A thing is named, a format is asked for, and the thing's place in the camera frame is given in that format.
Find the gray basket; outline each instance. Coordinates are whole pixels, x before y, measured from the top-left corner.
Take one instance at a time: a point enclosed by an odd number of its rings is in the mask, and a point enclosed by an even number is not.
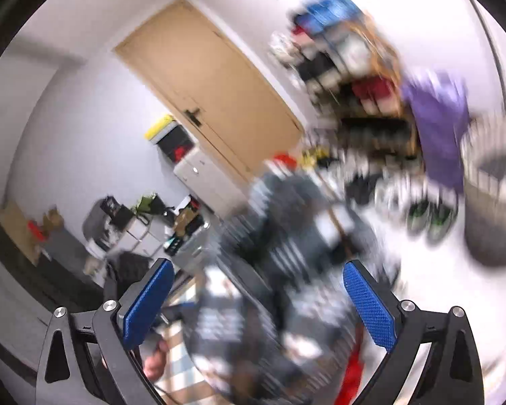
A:
[[[465,240],[486,266],[506,265],[506,118],[471,125],[461,142]]]

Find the red fabric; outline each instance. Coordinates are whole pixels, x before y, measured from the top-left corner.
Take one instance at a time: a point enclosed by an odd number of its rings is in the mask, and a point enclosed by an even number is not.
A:
[[[364,372],[364,365],[360,361],[360,347],[362,346],[363,336],[364,327],[358,326],[356,328],[356,345],[352,349],[352,353],[348,359],[345,376],[341,383],[341,390],[333,405],[349,405],[358,394],[362,373]]]
[[[274,157],[274,160],[279,160],[279,161],[285,163],[285,165],[290,170],[295,170],[296,166],[298,165],[298,163],[296,162],[296,160],[294,158],[290,157],[289,154],[277,154]]]
[[[174,150],[174,162],[178,163],[184,156],[187,154],[187,149],[185,146],[178,146]]]
[[[198,201],[197,201],[195,198],[193,198],[192,196],[191,196],[191,201],[189,201],[189,202],[190,202],[191,206],[192,206],[195,210],[198,210],[198,209],[200,208],[200,206],[201,206],[201,205],[198,203]]]
[[[301,33],[305,33],[305,30],[302,26],[295,25],[290,31],[293,35],[300,35]]]
[[[32,236],[34,236],[38,242],[44,242],[47,240],[47,236],[45,236],[41,230],[38,227],[37,222],[35,221],[28,221],[28,229],[32,233]]]
[[[383,99],[391,96],[393,83],[385,78],[375,76],[352,84],[352,91],[359,99]]]

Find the white box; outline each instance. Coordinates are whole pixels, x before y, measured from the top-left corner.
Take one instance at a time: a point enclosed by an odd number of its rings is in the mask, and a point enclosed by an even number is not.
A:
[[[160,248],[158,248],[158,250],[154,254],[152,254],[152,257],[150,259],[150,266],[155,264],[155,262],[157,262],[159,258],[170,259],[170,256],[165,252],[163,245]]]
[[[147,233],[144,238],[141,239],[139,244],[133,250],[133,253],[140,254],[142,256],[152,257],[154,253],[161,246],[161,241],[154,238],[150,233]]]
[[[168,227],[161,218],[154,216],[148,227],[148,232],[154,236],[154,238],[161,242],[165,242],[169,238],[169,235],[172,234],[173,230]]]
[[[135,217],[130,222],[130,226],[127,227],[127,231],[134,238],[141,239],[142,236],[144,236],[144,234],[148,231],[148,227]]]
[[[95,240],[90,239],[85,245],[85,249],[88,253],[96,259],[103,260],[107,253],[95,243]]]
[[[247,201],[243,190],[196,146],[174,167],[174,174],[220,217]],[[176,212],[186,205],[176,206]]]
[[[137,245],[139,239],[135,238],[133,235],[131,235],[128,232],[125,232],[120,240],[116,243],[115,246],[112,248],[112,252],[118,252],[118,251],[131,251],[133,248],[135,248],[135,245]]]

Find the wooden door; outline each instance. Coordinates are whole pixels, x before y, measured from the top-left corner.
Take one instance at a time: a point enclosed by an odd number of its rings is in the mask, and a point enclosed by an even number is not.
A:
[[[116,52],[244,180],[301,136],[300,123],[257,68],[186,0],[149,19]],[[186,110],[198,111],[196,120]]]

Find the yellow lid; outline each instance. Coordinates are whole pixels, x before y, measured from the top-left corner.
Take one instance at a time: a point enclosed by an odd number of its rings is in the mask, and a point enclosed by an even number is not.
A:
[[[146,131],[146,134],[144,134],[144,138],[146,140],[151,140],[156,135],[158,135],[159,132],[162,131],[165,126],[171,124],[174,120],[174,117],[170,114],[167,114],[164,116],[161,120],[158,120],[154,125],[151,126],[149,130]]]

